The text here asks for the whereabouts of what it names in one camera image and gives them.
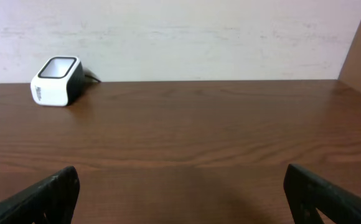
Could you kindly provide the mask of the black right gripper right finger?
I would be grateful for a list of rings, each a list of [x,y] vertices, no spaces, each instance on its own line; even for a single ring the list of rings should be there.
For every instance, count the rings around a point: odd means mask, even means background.
[[[284,192],[295,223],[322,223],[322,212],[334,223],[361,224],[361,198],[315,173],[289,164]]]

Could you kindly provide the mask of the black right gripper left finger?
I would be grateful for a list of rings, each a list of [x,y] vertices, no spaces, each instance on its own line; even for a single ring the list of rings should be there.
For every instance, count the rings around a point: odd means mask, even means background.
[[[71,223],[80,192],[73,166],[0,202],[0,223]]]

